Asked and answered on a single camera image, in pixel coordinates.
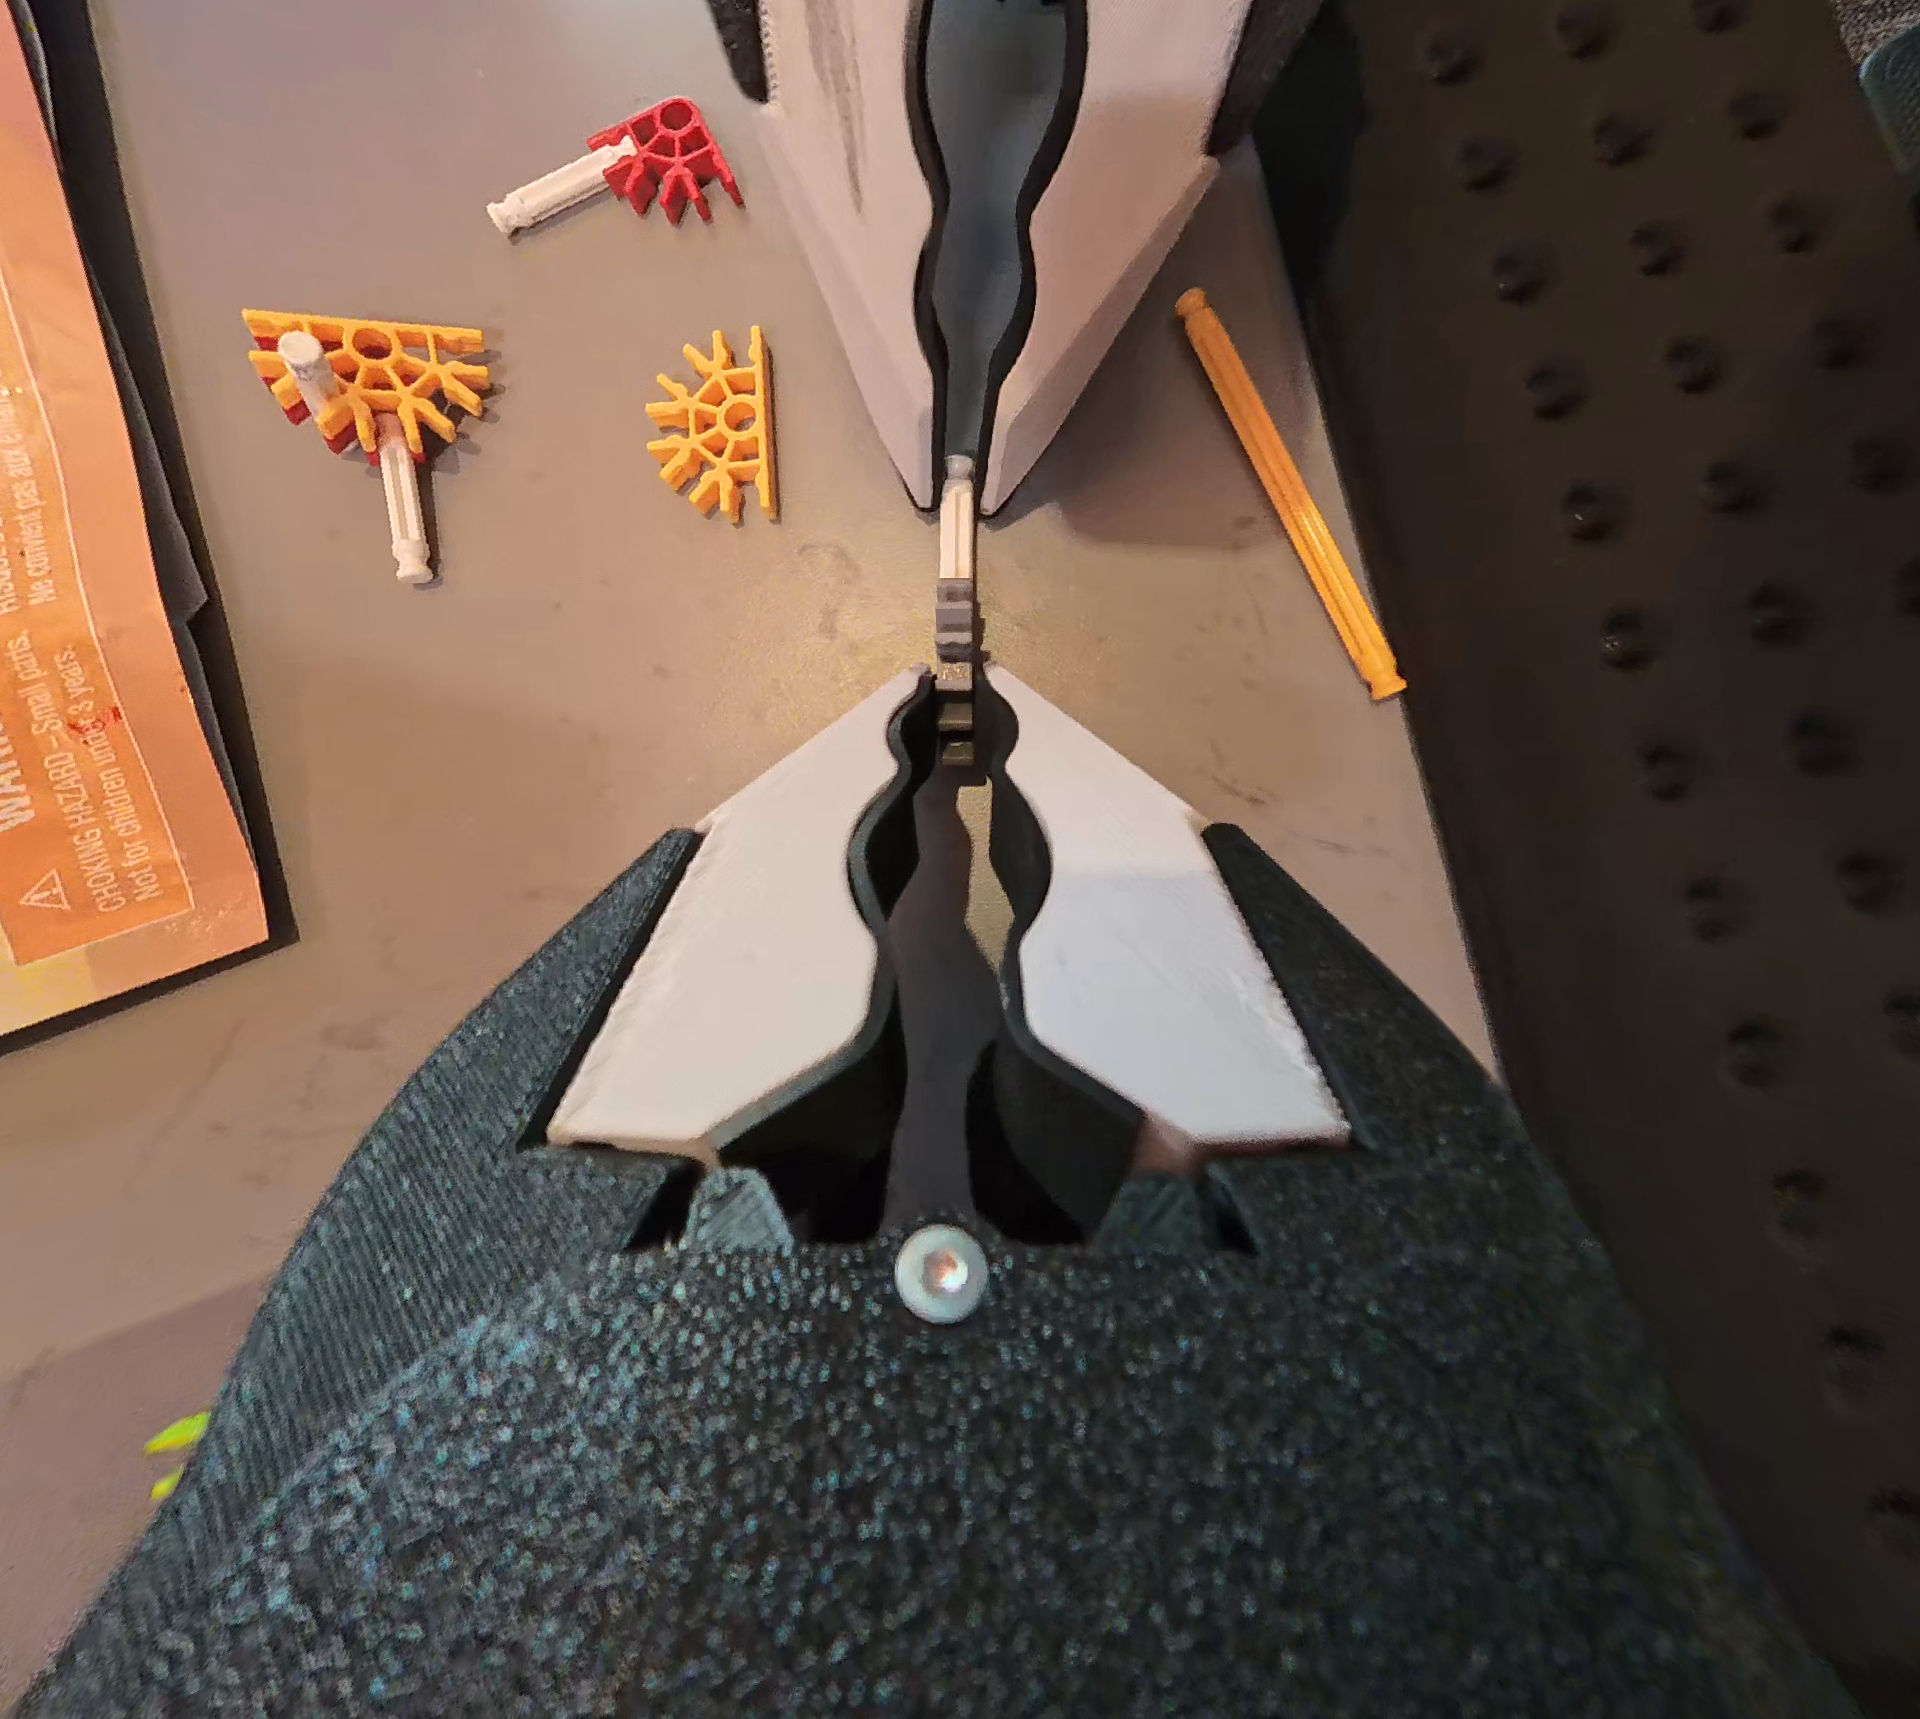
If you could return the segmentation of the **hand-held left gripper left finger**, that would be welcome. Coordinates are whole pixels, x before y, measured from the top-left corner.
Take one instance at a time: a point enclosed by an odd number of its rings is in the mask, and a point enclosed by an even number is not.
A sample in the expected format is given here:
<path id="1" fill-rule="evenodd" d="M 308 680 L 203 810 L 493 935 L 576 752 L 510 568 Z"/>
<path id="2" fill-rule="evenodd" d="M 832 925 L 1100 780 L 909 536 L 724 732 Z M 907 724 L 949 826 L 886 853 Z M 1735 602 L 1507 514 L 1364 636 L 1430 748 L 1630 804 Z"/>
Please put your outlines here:
<path id="1" fill-rule="evenodd" d="M 872 1007 L 858 820 L 900 778 L 909 668 L 722 802 L 547 1125 L 555 1145 L 721 1155 L 800 1097 Z"/>

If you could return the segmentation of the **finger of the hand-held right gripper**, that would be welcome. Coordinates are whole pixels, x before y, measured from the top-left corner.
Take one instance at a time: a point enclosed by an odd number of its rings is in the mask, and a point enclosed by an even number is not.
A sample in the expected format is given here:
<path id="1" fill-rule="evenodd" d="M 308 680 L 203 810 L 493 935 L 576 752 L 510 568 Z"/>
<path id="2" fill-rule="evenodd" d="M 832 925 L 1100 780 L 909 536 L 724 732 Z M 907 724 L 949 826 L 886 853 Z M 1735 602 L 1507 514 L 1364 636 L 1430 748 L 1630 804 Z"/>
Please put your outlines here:
<path id="1" fill-rule="evenodd" d="M 1067 144 L 1027 224 L 1035 310 L 998 390 L 979 504 L 1005 506 L 1140 304 L 1219 160 L 1253 0 L 1069 0 Z"/>
<path id="2" fill-rule="evenodd" d="M 949 346 L 934 276 L 949 170 L 934 0 L 757 0 L 758 134 L 854 384 L 919 508 L 941 502 Z"/>

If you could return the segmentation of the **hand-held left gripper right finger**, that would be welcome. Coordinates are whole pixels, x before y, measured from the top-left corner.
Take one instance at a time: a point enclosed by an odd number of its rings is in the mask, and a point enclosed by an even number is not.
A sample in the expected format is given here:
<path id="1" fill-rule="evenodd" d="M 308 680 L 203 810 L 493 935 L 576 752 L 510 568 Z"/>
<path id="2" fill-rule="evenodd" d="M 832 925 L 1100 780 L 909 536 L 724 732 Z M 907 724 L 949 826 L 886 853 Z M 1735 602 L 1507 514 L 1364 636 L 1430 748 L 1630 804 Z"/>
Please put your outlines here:
<path id="1" fill-rule="evenodd" d="M 977 708 L 1013 923 L 993 1097 L 1027 1171 L 1351 1137 L 1204 822 L 1006 668 Z"/>

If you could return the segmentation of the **red fan connector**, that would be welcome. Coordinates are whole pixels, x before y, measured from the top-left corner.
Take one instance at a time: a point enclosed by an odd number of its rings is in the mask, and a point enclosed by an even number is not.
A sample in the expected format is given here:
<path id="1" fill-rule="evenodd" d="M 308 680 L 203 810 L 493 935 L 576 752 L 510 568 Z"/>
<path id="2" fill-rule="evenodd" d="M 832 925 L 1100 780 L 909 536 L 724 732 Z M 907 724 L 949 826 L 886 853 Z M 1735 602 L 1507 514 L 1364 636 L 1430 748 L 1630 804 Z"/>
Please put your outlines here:
<path id="1" fill-rule="evenodd" d="M 607 158 L 602 178 L 609 190 L 627 200 L 637 216 L 659 206 L 670 224 L 681 224 L 690 206 L 699 218 L 710 220 L 712 184 L 721 186 L 734 206 L 744 206 L 724 150 L 702 110 L 688 98 L 661 100 L 593 134 L 589 150 Z"/>
<path id="2" fill-rule="evenodd" d="M 403 348 L 385 358 L 365 356 L 355 348 L 329 348 L 337 394 L 325 414 L 315 414 L 294 374 L 272 346 L 251 354 L 251 364 L 268 388 L 290 424 L 316 422 L 316 428 L 334 454 L 352 448 L 374 454 L 378 450 L 378 420 L 398 420 L 401 436 L 413 456 L 422 458 L 426 438 L 452 444 L 456 426 L 439 396 L 440 372 Z"/>

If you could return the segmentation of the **grey snowflake connector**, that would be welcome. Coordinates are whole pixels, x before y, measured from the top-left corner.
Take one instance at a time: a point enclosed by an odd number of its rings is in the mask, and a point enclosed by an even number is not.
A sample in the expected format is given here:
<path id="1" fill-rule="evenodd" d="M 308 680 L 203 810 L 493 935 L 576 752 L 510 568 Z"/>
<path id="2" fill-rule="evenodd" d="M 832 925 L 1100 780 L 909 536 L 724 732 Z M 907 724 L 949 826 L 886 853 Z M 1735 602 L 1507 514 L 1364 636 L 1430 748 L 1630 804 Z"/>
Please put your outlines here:
<path id="1" fill-rule="evenodd" d="M 932 696 L 943 768 L 981 770 L 983 608 L 974 578 L 941 576 L 932 608 Z"/>

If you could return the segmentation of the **yellow fan connector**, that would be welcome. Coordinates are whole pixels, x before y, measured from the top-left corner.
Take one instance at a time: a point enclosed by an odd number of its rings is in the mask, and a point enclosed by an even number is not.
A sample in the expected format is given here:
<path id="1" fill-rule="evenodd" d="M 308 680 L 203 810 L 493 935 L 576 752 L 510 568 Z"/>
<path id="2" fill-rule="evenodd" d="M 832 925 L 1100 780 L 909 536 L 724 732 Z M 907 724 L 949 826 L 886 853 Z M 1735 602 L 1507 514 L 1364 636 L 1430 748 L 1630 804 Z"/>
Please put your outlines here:
<path id="1" fill-rule="evenodd" d="M 397 348 L 406 350 L 440 372 L 442 386 L 439 396 L 455 424 L 452 444 L 459 440 L 459 416 L 478 418 L 485 410 L 482 396 L 491 388 L 491 372 L 477 360 L 487 346 L 487 338 L 478 330 L 267 310 L 244 310 L 243 322 L 254 350 L 263 346 L 276 348 L 276 340 L 292 330 L 312 332 L 322 340 L 327 350 L 348 346 L 374 358 L 385 358 Z M 426 438 L 422 458 L 429 454 L 429 442 L 439 440 L 433 436 Z"/>
<path id="2" fill-rule="evenodd" d="M 646 452 L 659 478 L 705 516 L 738 526 L 754 504 L 780 520 L 772 364 L 762 330 L 743 350 L 724 332 L 708 346 L 687 344 L 685 378 L 661 374 L 645 410 L 654 426 Z"/>

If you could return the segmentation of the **long yellow rod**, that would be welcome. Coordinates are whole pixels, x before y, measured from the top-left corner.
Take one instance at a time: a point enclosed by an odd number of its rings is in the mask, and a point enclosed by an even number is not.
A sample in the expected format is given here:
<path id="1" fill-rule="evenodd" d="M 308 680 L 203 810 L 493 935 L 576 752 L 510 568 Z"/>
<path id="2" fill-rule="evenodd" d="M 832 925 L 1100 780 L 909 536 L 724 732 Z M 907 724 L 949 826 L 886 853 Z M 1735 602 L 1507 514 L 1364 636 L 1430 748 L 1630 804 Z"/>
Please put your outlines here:
<path id="1" fill-rule="evenodd" d="M 1174 312 L 1369 696 L 1375 702 L 1387 702 L 1405 694 L 1408 684 L 1375 608 L 1349 568 L 1327 516 L 1309 492 L 1275 416 L 1206 292 L 1187 290 L 1176 300 Z"/>

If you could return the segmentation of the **black perforated panel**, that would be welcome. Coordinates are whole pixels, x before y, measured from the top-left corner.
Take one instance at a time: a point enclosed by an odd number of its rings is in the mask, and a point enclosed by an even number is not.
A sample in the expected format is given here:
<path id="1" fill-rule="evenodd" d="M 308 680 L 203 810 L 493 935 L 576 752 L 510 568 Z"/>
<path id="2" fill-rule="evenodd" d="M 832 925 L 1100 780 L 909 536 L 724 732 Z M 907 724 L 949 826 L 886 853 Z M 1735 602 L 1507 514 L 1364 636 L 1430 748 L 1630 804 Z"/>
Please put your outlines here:
<path id="1" fill-rule="evenodd" d="M 1917 1715 L 1917 234 L 1829 0 L 1330 0 L 1260 120 L 1500 1071 Z"/>

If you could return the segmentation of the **orange toy set bag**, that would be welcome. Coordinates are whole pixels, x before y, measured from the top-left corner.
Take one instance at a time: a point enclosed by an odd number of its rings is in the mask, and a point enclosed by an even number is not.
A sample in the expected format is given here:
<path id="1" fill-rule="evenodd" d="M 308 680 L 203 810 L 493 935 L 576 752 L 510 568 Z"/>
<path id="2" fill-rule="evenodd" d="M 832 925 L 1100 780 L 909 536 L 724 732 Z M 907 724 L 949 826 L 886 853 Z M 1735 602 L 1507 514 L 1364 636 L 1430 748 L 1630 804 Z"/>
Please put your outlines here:
<path id="1" fill-rule="evenodd" d="M 253 841 L 197 694 L 31 42 L 3 44 L 3 1031 L 253 951 Z"/>

